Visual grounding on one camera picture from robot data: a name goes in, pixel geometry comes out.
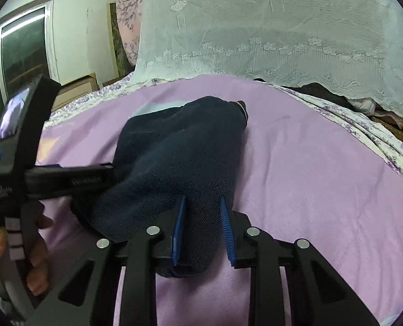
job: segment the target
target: window frame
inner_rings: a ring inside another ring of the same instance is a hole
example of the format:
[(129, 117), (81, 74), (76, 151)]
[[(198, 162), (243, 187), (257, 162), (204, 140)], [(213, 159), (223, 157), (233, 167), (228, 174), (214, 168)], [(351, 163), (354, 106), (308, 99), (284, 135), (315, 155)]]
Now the window frame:
[(11, 24), (12, 22), (28, 15), (31, 12), (44, 8), (44, 41), (46, 46), (46, 58), (48, 62), (49, 75), (51, 79), (59, 82), (59, 73), (57, 68), (57, 60), (55, 57), (55, 47), (54, 47), (54, 28), (53, 28), (53, 9), (54, 0), (49, 0), (33, 7), (25, 9), (21, 13), (11, 17), (0, 24), (0, 89), (1, 96), (4, 105), (6, 105), (8, 100), (7, 89), (5, 87), (4, 72), (2, 69), (2, 28)]

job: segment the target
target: white lace curtain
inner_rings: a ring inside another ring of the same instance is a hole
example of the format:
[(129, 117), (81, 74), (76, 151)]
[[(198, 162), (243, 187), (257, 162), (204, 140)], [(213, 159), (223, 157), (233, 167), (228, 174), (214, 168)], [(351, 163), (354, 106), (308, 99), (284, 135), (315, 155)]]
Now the white lace curtain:
[(134, 82), (204, 73), (319, 82), (403, 116), (396, 0), (143, 0)]

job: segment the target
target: dark blue cloth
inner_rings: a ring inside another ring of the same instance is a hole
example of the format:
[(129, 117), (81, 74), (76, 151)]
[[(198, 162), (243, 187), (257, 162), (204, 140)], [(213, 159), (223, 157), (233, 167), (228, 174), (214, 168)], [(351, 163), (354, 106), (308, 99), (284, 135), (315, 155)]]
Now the dark blue cloth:
[(222, 234), (220, 197), (233, 204), (247, 120), (240, 104), (205, 97), (131, 118), (115, 152), (117, 184), (98, 196), (74, 197), (72, 211), (85, 226), (118, 243), (150, 226), (184, 194), (180, 262), (187, 266), (158, 273), (203, 272)]

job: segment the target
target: pink blanket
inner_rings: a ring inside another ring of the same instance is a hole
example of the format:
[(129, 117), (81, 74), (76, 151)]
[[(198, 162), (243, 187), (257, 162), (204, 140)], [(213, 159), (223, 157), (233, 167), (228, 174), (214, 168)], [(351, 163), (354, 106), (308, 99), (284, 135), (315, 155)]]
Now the pink blanket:
[[(403, 309), (403, 179), (365, 145), (288, 94), (233, 76), (209, 75), (140, 89), (43, 133), (57, 139), (43, 164), (113, 159), (127, 119), (205, 95), (245, 101), (250, 116), (235, 210), (274, 238), (309, 239), (380, 321)], [(44, 238), (54, 281), (96, 238), (68, 199), (46, 202), (55, 220)], [(157, 278), (158, 324), (246, 325), (249, 272), (224, 249), (195, 278)]]

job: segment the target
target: display screen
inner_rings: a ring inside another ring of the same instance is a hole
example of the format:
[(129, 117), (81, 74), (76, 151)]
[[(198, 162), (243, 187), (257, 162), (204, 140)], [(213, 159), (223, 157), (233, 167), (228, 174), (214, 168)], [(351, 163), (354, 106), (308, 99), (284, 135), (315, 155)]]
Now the display screen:
[(19, 128), (20, 114), (28, 97), (29, 87), (12, 97), (0, 119), (0, 140), (14, 136)]

